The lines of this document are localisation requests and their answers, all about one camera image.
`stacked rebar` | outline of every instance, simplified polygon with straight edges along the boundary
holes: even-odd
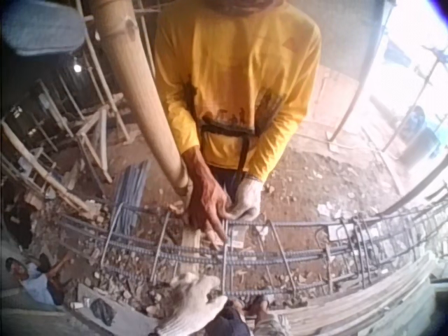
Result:
[[[150,162],[145,160],[126,168],[120,175],[120,180],[115,190],[115,204],[123,203],[131,207],[140,206],[150,166]],[[115,207],[111,218],[116,216],[114,231],[122,235],[131,235],[137,225],[138,214],[125,207],[121,211],[117,211]]]

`concrete wall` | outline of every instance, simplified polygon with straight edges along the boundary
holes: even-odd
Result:
[[[381,20],[382,0],[290,0],[322,33],[323,66],[358,80]]]

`black strap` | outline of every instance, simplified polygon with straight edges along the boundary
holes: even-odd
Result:
[[[241,129],[241,130],[240,129],[229,129],[229,128],[224,128],[221,126],[213,125],[211,123],[207,123],[207,124],[204,124],[201,126],[202,138],[204,138],[205,132],[242,139],[243,144],[241,146],[241,153],[239,154],[237,174],[235,176],[236,181],[232,182],[232,183],[235,183],[235,182],[239,183],[243,179],[244,165],[246,164],[247,154],[249,153],[250,137],[253,137],[255,134],[247,129]]]

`blue shirt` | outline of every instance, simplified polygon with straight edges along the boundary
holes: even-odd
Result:
[[[37,270],[37,266],[33,263],[29,263],[27,269],[29,278],[22,281],[23,288],[35,301],[54,306],[55,302],[47,287],[47,276],[44,273],[40,273]]]

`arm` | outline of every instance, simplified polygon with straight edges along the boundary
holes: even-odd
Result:
[[[172,34],[168,20],[162,14],[155,36],[155,78],[171,132],[179,153],[183,154],[200,143],[196,123],[187,110],[179,69],[182,60],[176,58]]]
[[[155,77],[171,132],[193,184],[187,204],[189,223],[206,232],[211,242],[214,241],[213,231],[225,241],[218,213],[223,212],[227,195],[202,157],[196,122],[187,109],[183,91],[184,81],[180,69],[183,60],[176,57],[173,35],[168,20],[162,14],[155,37]]]
[[[307,114],[320,54],[321,37],[319,31],[316,30],[302,70],[284,108],[260,137],[255,153],[249,162],[248,173],[262,182],[266,181],[269,173],[277,165],[286,145]]]
[[[63,266],[70,260],[71,255],[67,253],[61,261],[59,261],[52,269],[50,269],[45,275],[48,279],[55,277],[63,268]]]

